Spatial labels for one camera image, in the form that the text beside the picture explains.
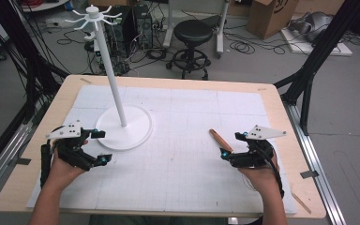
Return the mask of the white rolling stand frame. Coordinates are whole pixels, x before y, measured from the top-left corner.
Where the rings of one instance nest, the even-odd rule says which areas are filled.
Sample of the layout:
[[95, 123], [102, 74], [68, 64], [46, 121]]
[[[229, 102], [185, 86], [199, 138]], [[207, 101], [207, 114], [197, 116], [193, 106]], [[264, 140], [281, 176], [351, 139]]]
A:
[[197, 14], [217, 14], [220, 17], [220, 21], [216, 33], [216, 57], [220, 58], [224, 53], [224, 25], [229, 5], [230, 0], [168, 0], [168, 27], [162, 46], [168, 49], [171, 45], [173, 29], [176, 25], [176, 21], [173, 18], [175, 11], [184, 10]]

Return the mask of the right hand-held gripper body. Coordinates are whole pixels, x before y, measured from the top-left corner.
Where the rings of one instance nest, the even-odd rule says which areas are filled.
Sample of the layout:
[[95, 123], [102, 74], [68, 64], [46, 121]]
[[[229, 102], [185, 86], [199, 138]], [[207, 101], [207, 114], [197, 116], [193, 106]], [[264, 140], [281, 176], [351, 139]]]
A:
[[261, 167], [274, 156], [275, 149], [268, 141], [272, 138], [286, 136], [285, 130], [256, 125], [247, 132], [247, 148], [244, 153], [232, 153], [230, 164], [235, 168]]

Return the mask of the black round stool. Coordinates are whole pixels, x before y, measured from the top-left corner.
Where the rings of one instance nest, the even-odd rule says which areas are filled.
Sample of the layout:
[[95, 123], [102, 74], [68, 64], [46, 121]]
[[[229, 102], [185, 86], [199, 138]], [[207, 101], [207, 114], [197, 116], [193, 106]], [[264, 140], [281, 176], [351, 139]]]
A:
[[177, 24], [173, 31], [175, 37], [183, 42], [186, 48], [173, 55], [171, 61], [166, 64], [166, 69], [171, 69], [173, 66], [180, 68], [182, 80], [186, 78], [187, 73], [202, 70], [204, 72], [202, 79], [207, 81], [208, 71], [206, 68], [211, 65], [211, 61], [205, 53], [197, 50], [197, 47], [212, 38], [212, 28], [199, 20], [187, 20]]

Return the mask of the aluminium rail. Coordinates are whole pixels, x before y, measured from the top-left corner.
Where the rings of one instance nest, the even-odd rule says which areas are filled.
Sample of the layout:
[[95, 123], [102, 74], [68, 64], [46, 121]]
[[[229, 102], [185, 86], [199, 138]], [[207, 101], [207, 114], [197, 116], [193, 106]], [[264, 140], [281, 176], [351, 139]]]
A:
[[46, 112], [46, 104], [37, 103], [33, 109], [31, 115], [26, 116], [25, 107], [21, 107], [0, 136], [0, 179], [8, 168], [16, 166], [16, 159], [21, 158], [22, 150]]
[[330, 187], [313, 142], [309, 135], [305, 134], [302, 127], [299, 125], [301, 113], [296, 106], [289, 105], [288, 103], [284, 103], [284, 108], [290, 118], [296, 138], [299, 141], [301, 150], [306, 159], [310, 177], [314, 180], [316, 188], [320, 193], [326, 215], [329, 217], [332, 225], [347, 225], [334, 192]]

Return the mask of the person's left hand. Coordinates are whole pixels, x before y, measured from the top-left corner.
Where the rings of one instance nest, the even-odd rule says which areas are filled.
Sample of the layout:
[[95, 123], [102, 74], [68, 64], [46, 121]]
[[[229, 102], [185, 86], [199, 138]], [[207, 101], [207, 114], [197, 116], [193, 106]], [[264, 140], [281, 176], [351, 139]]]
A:
[[66, 163], [59, 157], [58, 150], [54, 149], [50, 174], [43, 189], [64, 190], [83, 173], [85, 170]]

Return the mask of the black computer tower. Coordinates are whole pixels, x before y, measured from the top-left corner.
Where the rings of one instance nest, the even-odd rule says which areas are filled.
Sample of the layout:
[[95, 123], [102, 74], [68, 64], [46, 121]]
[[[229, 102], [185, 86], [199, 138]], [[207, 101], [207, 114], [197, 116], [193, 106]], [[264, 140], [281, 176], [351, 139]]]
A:
[[109, 12], [105, 30], [110, 47], [111, 56], [129, 56], [129, 45], [132, 34], [132, 16], [130, 6], [114, 6]]
[[145, 49], [153, 47], [152, 17], [148, 6], [145, 4], [137, 5], [133, 8], [136, 30], [138, 33], [139, 45]]

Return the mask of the grey bag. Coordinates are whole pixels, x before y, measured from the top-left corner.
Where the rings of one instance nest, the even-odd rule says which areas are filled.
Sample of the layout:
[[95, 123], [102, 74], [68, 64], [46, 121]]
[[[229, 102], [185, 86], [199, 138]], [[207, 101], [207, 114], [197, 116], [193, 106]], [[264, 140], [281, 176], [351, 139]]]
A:
[[333, 21], [331, 15], [320, 11], [307, 12], [304, 16], [291, 20], [288, 29], [296, 31], [307, 41], [314, 43], [323, 35], [331, 21]]

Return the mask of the person's right hand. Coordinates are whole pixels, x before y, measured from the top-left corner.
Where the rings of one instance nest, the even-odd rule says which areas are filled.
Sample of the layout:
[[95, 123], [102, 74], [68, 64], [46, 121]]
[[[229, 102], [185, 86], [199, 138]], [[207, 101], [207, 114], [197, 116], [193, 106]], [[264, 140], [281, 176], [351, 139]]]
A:
[[279, 184], [275, 176], [278, 170], [277, 158], [257, 169], [241, 168], [239, 172], [247, 177], [251, 185], [259, 192], [262, 200], [266, 203], [282, 202]]

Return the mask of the white round table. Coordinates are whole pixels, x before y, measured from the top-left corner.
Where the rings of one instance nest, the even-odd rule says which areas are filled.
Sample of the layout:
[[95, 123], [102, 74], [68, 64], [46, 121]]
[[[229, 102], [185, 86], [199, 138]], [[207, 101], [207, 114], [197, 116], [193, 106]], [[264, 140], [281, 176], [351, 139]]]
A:
[[47, 0], [43, 0], [40, 4], [35, 6], [29, 6], [29, 5], [22, 6], [22, 10], [24, 12], [47, 10], [47, 9], [63, 6], [68, 1], [69, 0], [58, 0], [57, 2], [48, 2]]

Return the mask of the thin wooden strip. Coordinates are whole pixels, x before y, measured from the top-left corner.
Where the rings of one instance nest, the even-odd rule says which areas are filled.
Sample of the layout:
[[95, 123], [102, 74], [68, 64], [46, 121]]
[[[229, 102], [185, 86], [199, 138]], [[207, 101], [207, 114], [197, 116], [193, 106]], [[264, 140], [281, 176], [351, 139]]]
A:
[[291, 192], [291, 194], [292, 197], [305, 209], [308, 214], [312, 213], [310, 208], [295, 193]]

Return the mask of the black metal frame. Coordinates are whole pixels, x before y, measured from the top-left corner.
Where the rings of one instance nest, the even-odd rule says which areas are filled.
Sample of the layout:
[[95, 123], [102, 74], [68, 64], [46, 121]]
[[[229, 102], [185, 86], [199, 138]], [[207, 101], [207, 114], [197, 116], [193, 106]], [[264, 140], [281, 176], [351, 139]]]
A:
[[276, 88], [289, 85], [287, 91], [280, 97], [291, 106], [295, 106], [297, 99], [303, 96], [299, 126], [307, 136], [310, 97], [315, 75], [359, 15], [360, 0], [345, 0], [304, 65], [293, 75], [274, 83]]
[[15, 9], [14, 0], [0, 0], [0, 24], [14, 44], [24, 62], [12, 54], [10, 47], [0, 35], [0, 43], [7, 51], [20, 75], [26, 79], [26, 101], [0, 137], [0, 155], [16, 128], [29, 122], [34, 115], [37, 100], [42, 96], [52, 96], [58, 92], [60, 83], [54, 78], [66, 78], [69, 73], [45, 59]]

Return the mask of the white grid mat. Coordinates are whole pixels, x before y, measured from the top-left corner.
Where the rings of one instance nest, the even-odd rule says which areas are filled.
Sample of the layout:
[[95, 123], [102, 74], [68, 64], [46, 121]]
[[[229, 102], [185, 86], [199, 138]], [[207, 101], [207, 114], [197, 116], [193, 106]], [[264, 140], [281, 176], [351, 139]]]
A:
[[112, 161], [67, 187], [61, 208], [216, 217], [261, 213], [260, 195], [221, 159], [209, 133], [214, 129], [235, 151], [247, 151], [247, 143], [234, 135], [270, 125], [261, 95], [141, 87], [122, 87], [119, 93], [124, 103], [151, 114], [152, 135], [127, 151], [90, 141], [85, 152], [110, 153]]

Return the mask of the white floor board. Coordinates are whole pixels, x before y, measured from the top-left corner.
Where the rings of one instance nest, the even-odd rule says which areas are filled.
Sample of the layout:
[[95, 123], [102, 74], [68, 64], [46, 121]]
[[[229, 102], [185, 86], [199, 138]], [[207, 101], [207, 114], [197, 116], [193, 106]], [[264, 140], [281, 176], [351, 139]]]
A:
[[[292, 53], [311, 54], [314, 47], [311, 42], [297, 32], [290, 31], [288, 28], [284, 28], [280, 31], [280, 34], [284, 38], [287, 46]], [[344, 44], [338, 43], [337, 46], [331, 51], [333, 56], [352, 56], [353, 52]]]

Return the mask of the brown wooden stick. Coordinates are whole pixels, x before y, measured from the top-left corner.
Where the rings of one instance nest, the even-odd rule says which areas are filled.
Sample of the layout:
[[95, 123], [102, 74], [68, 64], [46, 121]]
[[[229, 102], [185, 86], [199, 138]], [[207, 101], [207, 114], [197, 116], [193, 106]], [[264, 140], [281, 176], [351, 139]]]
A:
[[233, 149], [230, 147], [230, 145], [214, 129], [211, 128], [209, 130], [209, 133], [222, 148], [231, 153], [233, 152]]

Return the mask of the white hook stand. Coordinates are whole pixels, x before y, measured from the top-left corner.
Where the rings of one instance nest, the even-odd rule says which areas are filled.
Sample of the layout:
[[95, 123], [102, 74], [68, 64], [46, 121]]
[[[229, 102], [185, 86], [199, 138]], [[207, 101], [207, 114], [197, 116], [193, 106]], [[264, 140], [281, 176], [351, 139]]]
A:
[[108, 19], [121, 16], [121, 13], [109, 15], [111, 8], [100, 11], [98, 7], [91, 5], [86, 8], [85, 13], [74, 10], [80, 19], [72, 21], [72, 23], [83, 22], [80, 27], [77, 27], [77, 30], [84, 29], [87, 24], [93, 25], [97, 45], [112, 90], [115, 106], [106, 110], [97, 120], [97, 128], [106, 131], [106, 136], [99, 141], [112, 150], [126, 151], [140, 146], [150, 137], [153, 131], [153, 119], [146, 109], [135, 105], [124, 105], [120, 98], [103, 32], [104, 23], [113, 25], [113, 22], [109, 22]]

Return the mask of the brown cardboard box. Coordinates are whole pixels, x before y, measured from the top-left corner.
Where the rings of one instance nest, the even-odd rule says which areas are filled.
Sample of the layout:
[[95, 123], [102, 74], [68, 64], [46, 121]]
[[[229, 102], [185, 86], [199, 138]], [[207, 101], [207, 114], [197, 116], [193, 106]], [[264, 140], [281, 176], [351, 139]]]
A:
[[253, 0], [248, 15], [247, 30], [267, 39], [286, 27], [299, 0]]

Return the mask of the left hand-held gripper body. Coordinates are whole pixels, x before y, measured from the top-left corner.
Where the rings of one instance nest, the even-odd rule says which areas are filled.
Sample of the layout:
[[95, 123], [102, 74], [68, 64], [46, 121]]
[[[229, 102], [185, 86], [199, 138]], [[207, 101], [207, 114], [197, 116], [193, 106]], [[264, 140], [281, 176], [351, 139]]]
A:
[[84, 142], [91, 137], [93, 129], [85, 129], [81, 122], [70, 123], [55, 128], [45, 136], [47, 143], [41, 146], [41, 170], [48, 172], [51, 168], [53, 150], [58, 150], [59, 157], [73, 167], [85, 171], [97, 166], [97, 157], [92, 157], [82, 150]]

